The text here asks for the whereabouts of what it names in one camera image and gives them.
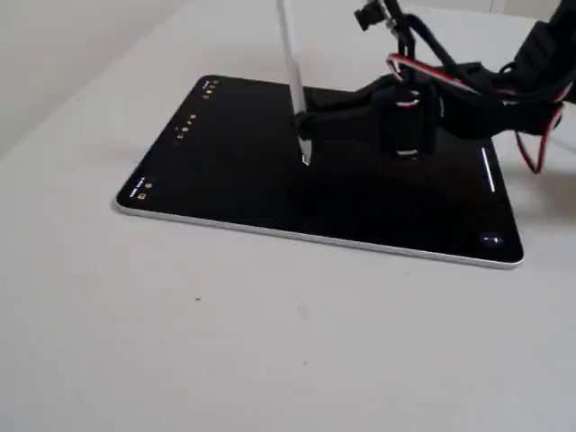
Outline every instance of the screen icon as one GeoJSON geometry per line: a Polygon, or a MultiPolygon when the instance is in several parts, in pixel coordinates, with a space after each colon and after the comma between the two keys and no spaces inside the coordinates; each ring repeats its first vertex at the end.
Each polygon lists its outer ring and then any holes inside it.
{"type": "Polygon", "coordinates": [[[504,246],[504,238],[495,232],[483,232],[480,235],[480,242],[486,248],[501,248],[504,246]]]}

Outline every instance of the white table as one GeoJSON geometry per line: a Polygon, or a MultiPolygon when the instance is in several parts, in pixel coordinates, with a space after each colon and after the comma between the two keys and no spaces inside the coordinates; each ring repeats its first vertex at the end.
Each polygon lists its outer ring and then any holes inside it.
{"type": "MultiPolygon", "coordinates": [[[[394,41],[330,3],[298,3],[304,81],[359,87],[394,41]]],[[[0,161],[0,429],[574,430],[573,115],[541,177],[496,139],[526,246],[515,271],[112,210],[196,78],[283,80],[274,2],[226,7],[191,2],[0,161]]],[[[416,11],[492,68],[531,27],[416,11]]]]}

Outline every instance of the tablet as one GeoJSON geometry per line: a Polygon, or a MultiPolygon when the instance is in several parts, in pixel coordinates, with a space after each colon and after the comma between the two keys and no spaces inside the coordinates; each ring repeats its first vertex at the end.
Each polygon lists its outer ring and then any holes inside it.
{"type": "Polygon", "coordinates": [[[131,215],[481,266],[524,255],[491,141],[439,130],[436,154],[410,160],[314,142],[305,166],[288,86],[227,76],[197,83],[116,202],[131,215]]]}

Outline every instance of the black cable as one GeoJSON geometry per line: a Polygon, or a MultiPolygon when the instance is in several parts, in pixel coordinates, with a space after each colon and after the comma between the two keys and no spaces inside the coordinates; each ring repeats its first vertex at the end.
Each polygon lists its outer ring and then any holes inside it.
{"type": "Polygon", "coordinates": [[[490,88],[483,87],[475,83],[470,77],[463,72],[455,60],[450,56],[444,46],[436,39],[434,33],[420,20],[416,15],[411,13],[406,15],[409,26],[424,42],[432,49],[434,54],[445,66],[448,73],[458,79],[464,84],[469,86],[472,90],[478,92],[480,95],[489,97],[491,99],[498,99],[500,101],[509,101],[517,103],[532,103],[540,102],[543,100],[554,99],[561,91],[576,80],[576,67],[560,79],[555,85],[549,85],[543,89],[529,94],[502,94],[495,92],[490,88]]]}

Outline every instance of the white wall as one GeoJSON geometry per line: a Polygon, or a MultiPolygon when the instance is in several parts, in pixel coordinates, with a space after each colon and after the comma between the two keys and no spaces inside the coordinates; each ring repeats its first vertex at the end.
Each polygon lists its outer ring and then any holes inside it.
{"type": "Polygon", "coordinates": [[[185,0],[0,0],[0,154],[185,0]]]}
{"type": "Polygon", "coordinates": [[[504,13],[547,20],[559,3],[560,0],[506,0],[504,13]]]}

